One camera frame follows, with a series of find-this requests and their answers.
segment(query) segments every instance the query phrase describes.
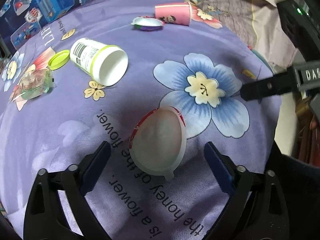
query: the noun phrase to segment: yogurt cup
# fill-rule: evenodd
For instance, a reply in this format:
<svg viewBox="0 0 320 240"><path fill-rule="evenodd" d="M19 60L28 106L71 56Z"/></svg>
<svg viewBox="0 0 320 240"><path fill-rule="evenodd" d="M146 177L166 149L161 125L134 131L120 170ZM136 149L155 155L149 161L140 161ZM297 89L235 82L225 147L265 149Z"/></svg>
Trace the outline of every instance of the yogurt cup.
<svg viewBox="0 0 320 240"><path fill-rule="evenodd" d="M73 44L70 59L103 86L116 84L128 67L128 55L120 47L88 38L81 38Z"/></svg>
<svg viewBox="0 0 320 240"><path fill-rule="evenodd" d="M186 126L180 112L171 106L157 108L134 128L129 151L135 165L150 175L174 178L186 150Z"/></svg>

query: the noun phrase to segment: blue flower print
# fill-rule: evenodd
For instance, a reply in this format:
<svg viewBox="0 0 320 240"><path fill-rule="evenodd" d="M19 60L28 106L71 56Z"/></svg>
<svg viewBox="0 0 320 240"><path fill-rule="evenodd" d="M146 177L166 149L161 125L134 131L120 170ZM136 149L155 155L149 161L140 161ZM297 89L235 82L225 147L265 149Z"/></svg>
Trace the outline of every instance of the blue flower print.
<svg viewBox="0 0 320 240"><path fill-rule="evenodd" d="M202 133L211 120L224 136L243 136L249 129L249 113L232 97L242 86L233 70L196 53L186 55L184 62L168 60L153 69L154 77L174 90L162 98L160 106L173 106L181 112L187 138Z"/></svg>
<svg viewBox="0 0 320 240"><path fill-rule="evenodd" d="M8 91L9 87L16 81L17 77L21 73L21 66L24 54L19 55L17 51L9 63L5 66L2 74L2 79L4 81L4 91Z"/></svg>

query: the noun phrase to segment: blue box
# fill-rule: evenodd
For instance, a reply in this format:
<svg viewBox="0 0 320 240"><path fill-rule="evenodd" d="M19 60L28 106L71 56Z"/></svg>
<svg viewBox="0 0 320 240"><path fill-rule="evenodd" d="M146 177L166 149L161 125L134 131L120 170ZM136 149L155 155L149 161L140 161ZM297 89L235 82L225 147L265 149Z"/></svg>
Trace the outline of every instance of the blue box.
<svg viewBox="0 0 320 240"><path fill-rule="evenodd" d="M92 0L7 0L0 10L0 36L14 54L42 27Z"/></svg>

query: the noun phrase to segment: cartoon character print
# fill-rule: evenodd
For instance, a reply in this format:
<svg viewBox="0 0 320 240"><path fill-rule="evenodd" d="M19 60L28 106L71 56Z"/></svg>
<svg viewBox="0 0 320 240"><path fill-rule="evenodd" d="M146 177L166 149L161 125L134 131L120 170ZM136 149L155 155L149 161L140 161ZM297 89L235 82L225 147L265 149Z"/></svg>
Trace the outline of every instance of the cartoon character print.
<svg viewBox="0 0 320 240"><path fill-rule="evenodd" d="M28 23L34 23L40 21L42 13L38 8L32 8L30 11L27 11L25 15L25 20Z"/></svg>
<svg viewBox="0 0 320 240"><path fill-rule="evenodd" d="M165 22L165 23L175 23L176 18L173 15L169 15L167 17L160 17L159 20Z"/></svg>
<svg viewBox="0 0 320 240"><path fill-rule="evenodd" d="M13 9L17 15L22 14L30 6L32 0L13 0Z"/></svg>
<svg viewBox="0 0 320 240"><path fill-rule="evenodd" d="M0 17L2 17L7 10L9 10L10 3L11 3L11 0L6 0L5 1L4 5L2 6L2 8L0 10Z"/></svg>
<svg viewBox="0 0 320 240"><path fill-rule="evenodd" d="M13 45L19 49L26 42L26 40L29 40L31 37L33 37L39 29L38 23L31 23L30 26L23 28L21 33L18 33L18 36L13 41Z"/></svg>

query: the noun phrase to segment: barcode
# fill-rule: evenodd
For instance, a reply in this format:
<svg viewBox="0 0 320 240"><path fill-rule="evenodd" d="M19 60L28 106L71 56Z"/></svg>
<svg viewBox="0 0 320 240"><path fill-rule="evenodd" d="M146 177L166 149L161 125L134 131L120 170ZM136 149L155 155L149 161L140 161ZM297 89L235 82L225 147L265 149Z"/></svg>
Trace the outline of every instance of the barcode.
<svg viewBox="0 0 320 240"><path fill-rule="evenodd" d="M75 50L73 51L73 54L77 57L77 63L80 64L81 63L81 54L84 51L84 49L87 47L87 45L83 44L83 43L79 43Z"/></svg>
<svg viewBox="0 0 320 240"><path fill-rule="evenodd" d="M97 51L98 51L98 49L92 49L89 54L89 58L92 58L94 56L94 54L96 54Z"/></svg>

